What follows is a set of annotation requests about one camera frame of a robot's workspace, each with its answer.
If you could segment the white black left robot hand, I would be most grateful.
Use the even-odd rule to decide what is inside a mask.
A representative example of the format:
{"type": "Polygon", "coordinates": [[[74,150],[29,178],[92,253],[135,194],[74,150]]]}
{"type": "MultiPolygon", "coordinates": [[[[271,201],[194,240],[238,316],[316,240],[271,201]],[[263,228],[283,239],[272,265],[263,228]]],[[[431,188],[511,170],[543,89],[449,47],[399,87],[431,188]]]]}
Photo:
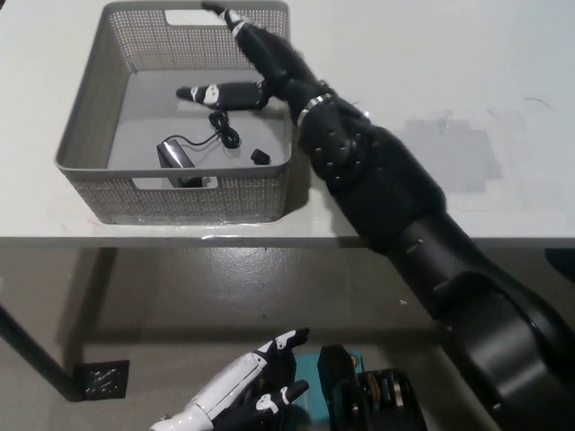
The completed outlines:
{"type": "Polygon", "coordinates": [[[305,380],[283,383],[276,391],[262,394],[240,406],[234,403],[265,369],[301,346],[308,339],[309,329],[290,330],[264,345],[235,359],[198,394],[189,405],[200,409],[208,418],[205,430],[252,430],[264,421],[274,419],[309,389],[305,380]]]}

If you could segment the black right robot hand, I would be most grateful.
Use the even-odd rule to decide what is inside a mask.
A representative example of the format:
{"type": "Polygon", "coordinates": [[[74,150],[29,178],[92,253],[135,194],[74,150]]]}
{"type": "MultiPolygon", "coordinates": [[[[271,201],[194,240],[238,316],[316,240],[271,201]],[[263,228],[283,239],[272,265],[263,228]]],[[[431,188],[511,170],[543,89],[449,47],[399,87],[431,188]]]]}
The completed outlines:
{"type": "Polygon", "coordinates": [[[226,23],[237,47],[261,75],[261,80],[183,86],[176,91],[178,99],[212,110],[259,111],[270,99],[276,98],[288,105],[292,121],[298,126],[311,109],[310,102],[327,96],[327,87],[320,83],[289,41],[229,7],[203,2],[201,8],[226,23]]]}

